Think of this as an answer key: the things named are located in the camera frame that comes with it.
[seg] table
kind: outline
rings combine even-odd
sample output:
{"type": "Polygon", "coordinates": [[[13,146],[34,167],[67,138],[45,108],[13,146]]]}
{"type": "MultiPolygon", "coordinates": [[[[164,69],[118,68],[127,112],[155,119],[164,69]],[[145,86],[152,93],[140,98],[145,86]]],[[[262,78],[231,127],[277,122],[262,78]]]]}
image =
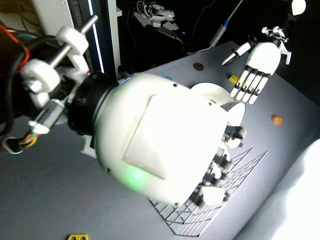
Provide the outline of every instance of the table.
{"type": "MultiPolygon", "coordinates": [[[[246,57],[222,67],[234,42],[178,59],[148,72],[172,77],[192,87],[216,83],[230,91],[231,74],[240,75],[246,57]],[[194,69],[201,63],[203,71],[194,69]]],[[[301,151],[319,131],[320,108],[277,74],[254,105],[248,105],[243,126],[245,148],[262,160],[199,240],[231,240],[269,195],[301,151]],[[271,116],[283,117],[276,126],[271,116]]],[[[14,136],[28,130],[27,119],[15,121],[14,136]]],[[[66,124],[55,126],[23,154],[0,155],[0,233],[3,239],[65,240],[89,234],[91,240],[182,240],[174,235],[147,198],[127,190],[98,162],[79,152],[82,139],[66,124]]]]}

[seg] metal shaft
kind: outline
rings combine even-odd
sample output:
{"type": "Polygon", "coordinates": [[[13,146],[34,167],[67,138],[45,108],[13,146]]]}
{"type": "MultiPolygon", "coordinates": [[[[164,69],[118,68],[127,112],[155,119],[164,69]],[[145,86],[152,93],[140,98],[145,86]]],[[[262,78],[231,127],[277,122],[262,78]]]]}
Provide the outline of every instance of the metal shaft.
{"type": "MultiPolygon", "coordinates": [[[[97,15],[92,15],[85,23],[82,24],[82,26],[79,29],[79,32],[81,32],[82,34],[86,34],[92,28],[93,24],[97,20],[98,20],[97,15]]],[[[58,50],[58,53],[48,61],[48,64],[53,68],[57,67],[70,50],[71,50],[70,45],[66,43],[63,44],[58,50]]]]}

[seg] wire basket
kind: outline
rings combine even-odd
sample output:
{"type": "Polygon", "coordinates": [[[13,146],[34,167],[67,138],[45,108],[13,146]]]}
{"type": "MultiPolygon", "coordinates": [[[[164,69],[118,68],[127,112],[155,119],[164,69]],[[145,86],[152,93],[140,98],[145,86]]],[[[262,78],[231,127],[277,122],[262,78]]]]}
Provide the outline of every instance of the wire basket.
{"type": "MultiPolygon", "coordinates": [[[[230,198],[268,153],[266,151],[251,161],[244,163],[244,159],[252,150],[253,148],[232,158],[234,167],[228,173],[228,179],[220,186],[225,189],[230,198]]],[[[174,234],[185,237],[199,237],[227,204],[227,202],[222,202],[217,205],[206,205],[203,208],[199,208],[191,200],[187,200],[178,208],[174,208],[171,205],[153,201],[152,199],[150,199],[150,202],[174,234]]]]}

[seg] yellow object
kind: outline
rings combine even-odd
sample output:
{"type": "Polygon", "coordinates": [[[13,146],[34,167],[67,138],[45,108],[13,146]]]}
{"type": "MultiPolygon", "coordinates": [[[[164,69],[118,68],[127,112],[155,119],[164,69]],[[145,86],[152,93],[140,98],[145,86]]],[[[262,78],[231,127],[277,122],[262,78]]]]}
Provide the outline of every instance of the yellow object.
{"type": "Polygon", "coordinates": [[[89,240],[89,236],[87,234],[72,234],[67,240],[89,240]]]}
{"type": "Polygon", "coordinates": [[[271,120],[272,120],[272,122],[273,122],[275,125],[282,125],[282,124],[284,124],[283,118],[280,117],[280,116],[277,116],[277,115],[273,115],[273,116],[271,117],[271,120]]]}
{"type": "Polygon", "coordinates": [[[231,77],[229,77],[229,81],[232,82],[233,84],[236,84],[238,79],[239,77],[237,77],[236,75],[231,75],[231,77]]]}

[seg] yellow plastic piece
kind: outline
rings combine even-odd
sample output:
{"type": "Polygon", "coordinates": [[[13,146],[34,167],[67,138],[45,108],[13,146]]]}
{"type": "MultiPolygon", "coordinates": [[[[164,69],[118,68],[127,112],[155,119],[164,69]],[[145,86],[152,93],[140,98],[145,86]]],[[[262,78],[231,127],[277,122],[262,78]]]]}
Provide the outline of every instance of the yellow plastic piece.
{"type": "Polygon", "coordinates": [[[237,77],[236,75],[231,75],[231,77],[229,77],[229,81],[232,82],[233,84],[236,84],[238,79],[239,77],[237,77]]]}
{"type": "Polygon", "coordinates": [[[87,234],[72,234],[69,236],[67,240],[89,240],[89,236],[87,234]]]}

